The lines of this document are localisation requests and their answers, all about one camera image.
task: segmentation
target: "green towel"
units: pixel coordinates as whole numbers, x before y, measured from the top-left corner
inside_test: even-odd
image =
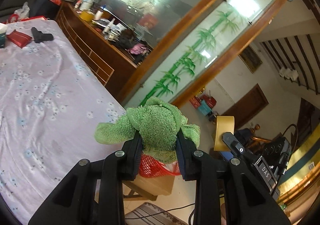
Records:
[[[185,138],[199,146],[200,128],[187,121],[176,106],[151,97],[143,107],[128,108],[115,124],[99,123],[94,138],[102,144],[118,144],[132,139],[138,130],[143,153],[169,164],[177,160],[176,136],[180,128]]]

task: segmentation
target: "tiled floor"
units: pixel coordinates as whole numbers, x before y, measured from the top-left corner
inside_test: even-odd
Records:
[[[124,194],[128,194],[130,189],[124,185]],[[169,210],[173,208],[183,207],[185,205],[195,202],[196,196],[196,182],[189,181],[186,182],[181,176],[176,176],[173,184],[172,194],[168,196],[159,195],[153,204],[159,206],[164,210]],[[124,202],[124,212],[128,213],[134,210],[136,207],[140,206],[144,202],[151,201],[125,201]],[[179,219],[188,222],[190,213],[193,210],[193,206],[186,207],[180,210],[171,211],[172,215],[178,217]]]

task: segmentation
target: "black bag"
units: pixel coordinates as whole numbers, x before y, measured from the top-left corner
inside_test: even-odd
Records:
[[[30,8],[29,17],[45,16],[54,20],[60,6],[50,0],[36,0],[32,9]]]

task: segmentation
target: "bed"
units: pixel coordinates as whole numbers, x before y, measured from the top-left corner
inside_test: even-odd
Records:
[[[9,24],[54,40],[0,49],[0,194],[22,223],[82,158],[97,161],[122,145],[98,144],[99,122],[125,111],[92,74],[52,20]]]

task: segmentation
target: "wooden shelf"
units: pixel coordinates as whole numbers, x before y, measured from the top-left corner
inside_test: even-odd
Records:
[[[121,88],[138,67],[130,54],[106,41],[94,25],[79,18],[69,3],[62,3],[56,21],[98,80],[118,99]]]

